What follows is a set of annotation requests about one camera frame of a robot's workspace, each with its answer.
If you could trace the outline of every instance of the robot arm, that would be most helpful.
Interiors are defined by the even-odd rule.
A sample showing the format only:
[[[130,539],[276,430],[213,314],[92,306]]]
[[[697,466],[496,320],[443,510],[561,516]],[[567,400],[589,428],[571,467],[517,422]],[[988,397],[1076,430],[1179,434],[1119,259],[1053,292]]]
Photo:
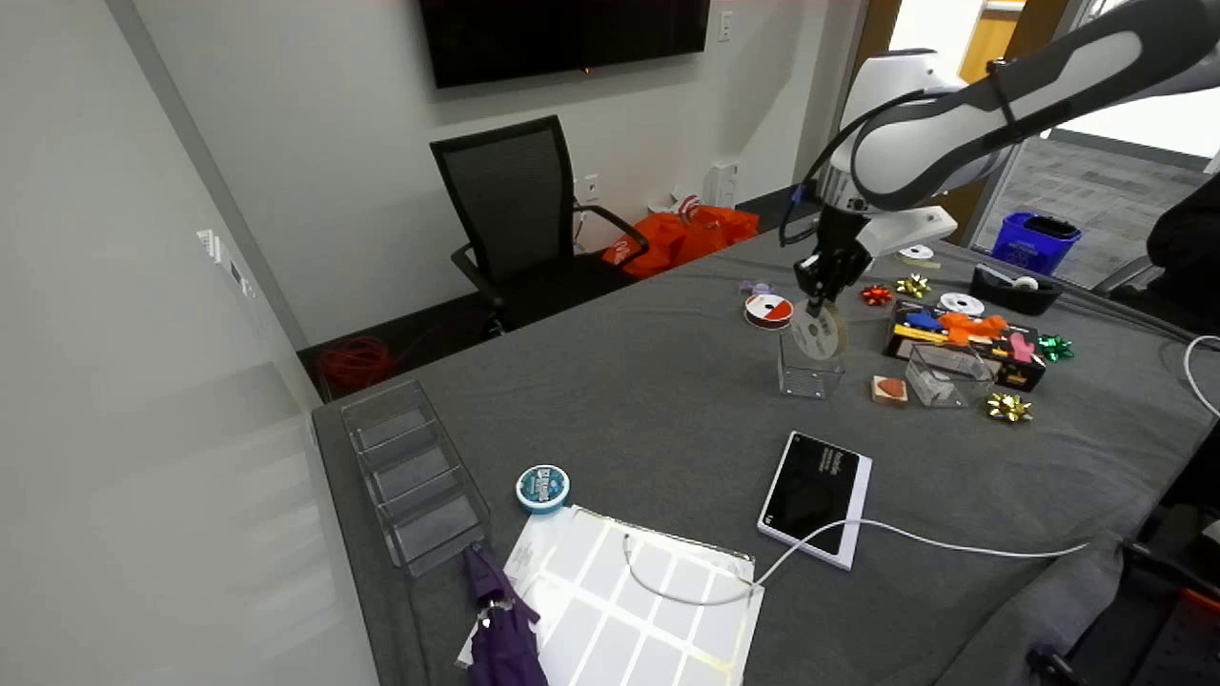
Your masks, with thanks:
[[[858,134],[834,144],[827,172],[810,166],[823,218],[820,248],[797,261],[809,307],[834,302],[886,248],[946,233],[923,227],[941,220],[911,206],[973,184],[989,151],[1171,76],[1183,81],[1217,50],[1217,36],[1220,0],[1129,0],[1030,59],[994,63],[988,81],[956,92],[925,83],[925,68],[914,68],[914,81],[876,81],[864,63],[850,101],[860,92],[876,101],[883,83],[886,95],[905,86],[914,100],[858,120]]]

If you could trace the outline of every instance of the gray tablecloth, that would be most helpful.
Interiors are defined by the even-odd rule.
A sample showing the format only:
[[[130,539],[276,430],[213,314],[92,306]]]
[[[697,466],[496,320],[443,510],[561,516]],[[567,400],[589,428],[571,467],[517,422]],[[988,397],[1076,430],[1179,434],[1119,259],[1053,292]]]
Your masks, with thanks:
[[[883,408],[870,397],[870,378],[900,372],[881,355],[886,311],[860,307],[850,289],[844,378],[827,400],[791,400],[772,388],[782,332],[740,311],[740,281],[789,289],[791,259],[772,237],[758,237],[435,361],[411,382],[452,434],[501,551],[527,523],[514,476],[557,461],[575,481],[575,501],[744,547],[767,569],[782,544],[753,529],[753,514],[789,430],[876,461],[874,516],[998,547],[1091,539],[1066,560],[1015,565],[864,529],[852,572],[791,555],[768,577],[747,666],[747,683],[761,686],[1026,683],[1030,643],[1069,647],[1111,599],[1111,544],[1137,534],[1212,422],[1183,382],[1183,344],[1063,302],[1035,320],[1015,314],[1078,349],[1035,384],[1035,422],[989,422],[984,408]],[[951,281],[973,255],[941,261],[925,275]],[[335,461],[327,411],[321,434]],[[330,466],[335,497],[351,496],[351,481]],[[472,616],[462,565],[402,589],[377,560],[381,539],[359,525],[368,523],[341,523],[381,677],[462,683],[452,651]]]

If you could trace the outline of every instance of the tablet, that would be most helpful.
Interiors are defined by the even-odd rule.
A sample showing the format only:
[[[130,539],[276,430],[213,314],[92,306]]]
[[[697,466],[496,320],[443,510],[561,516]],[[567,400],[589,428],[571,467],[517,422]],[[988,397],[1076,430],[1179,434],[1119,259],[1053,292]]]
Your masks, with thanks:
[[[834,569],[850,569],[858,525],[827,529],[815,539],[800,539],[800,537],[839,516],[860,516],[870,476],[874,476],[874,461],[864,453],[815,443],[791,430],[768,476],[767,497],[758,510],[758,529]]]

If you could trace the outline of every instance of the black screen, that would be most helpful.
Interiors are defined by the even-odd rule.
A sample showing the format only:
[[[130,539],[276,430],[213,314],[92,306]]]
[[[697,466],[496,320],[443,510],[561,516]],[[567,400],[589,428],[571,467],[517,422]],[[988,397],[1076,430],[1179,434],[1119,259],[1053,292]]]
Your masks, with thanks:
[[[791,434],[789,455],[767,501],[767,523],[789,537],[809,537],[815,525],[844,516],[858,453]],[[820,534],[815,547],[839,551],[842,529]]]
[[[709,0],[420,0],[439,86],[705,44]]]

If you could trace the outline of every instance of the wall-mounted tv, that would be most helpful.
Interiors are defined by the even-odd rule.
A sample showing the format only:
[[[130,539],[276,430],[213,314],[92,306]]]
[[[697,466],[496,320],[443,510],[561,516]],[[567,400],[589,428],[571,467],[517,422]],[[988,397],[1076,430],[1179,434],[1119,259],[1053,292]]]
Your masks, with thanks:
[[[439,86],[702,54],[709,0],[420,0]]]

